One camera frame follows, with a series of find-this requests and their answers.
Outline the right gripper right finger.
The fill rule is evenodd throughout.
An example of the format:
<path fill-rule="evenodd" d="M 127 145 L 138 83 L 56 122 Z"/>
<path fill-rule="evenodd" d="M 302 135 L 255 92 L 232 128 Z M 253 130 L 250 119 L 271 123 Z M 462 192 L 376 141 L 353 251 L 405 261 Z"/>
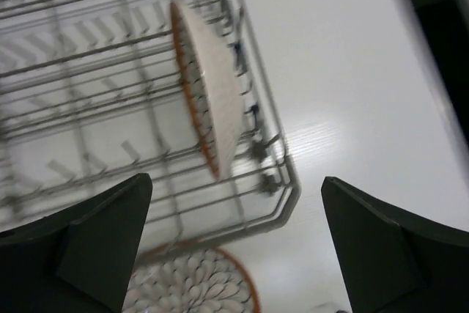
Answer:
<path fill-rule="evenodd" d="M 468 233 L 326 177 L 322 202 L 353 312 L 467 312 Z"/>

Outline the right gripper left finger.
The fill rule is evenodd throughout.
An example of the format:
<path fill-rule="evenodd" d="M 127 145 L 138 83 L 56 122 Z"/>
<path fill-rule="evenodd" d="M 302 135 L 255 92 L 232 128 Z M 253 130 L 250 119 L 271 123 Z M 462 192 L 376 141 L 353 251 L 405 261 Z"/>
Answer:
<path fill-rule="evenodd" d="M 140 173 L 1 232 L 1 311 L 122 311 L 151 197 Z"/>

